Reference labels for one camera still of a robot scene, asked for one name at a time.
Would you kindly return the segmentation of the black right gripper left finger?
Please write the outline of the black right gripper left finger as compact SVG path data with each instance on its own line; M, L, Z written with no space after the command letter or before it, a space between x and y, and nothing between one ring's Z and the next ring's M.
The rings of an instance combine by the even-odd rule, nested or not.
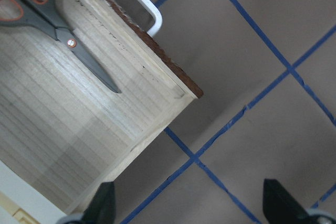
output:
M83 223L112 224L116 216L116 197L114 182L102 183L92 201L84 211Z

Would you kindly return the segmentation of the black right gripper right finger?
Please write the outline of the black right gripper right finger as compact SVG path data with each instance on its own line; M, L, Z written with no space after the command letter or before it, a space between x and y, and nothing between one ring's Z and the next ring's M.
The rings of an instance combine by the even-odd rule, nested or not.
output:
M264 179L262 203L268 223L309 223L308 213L276 179Z

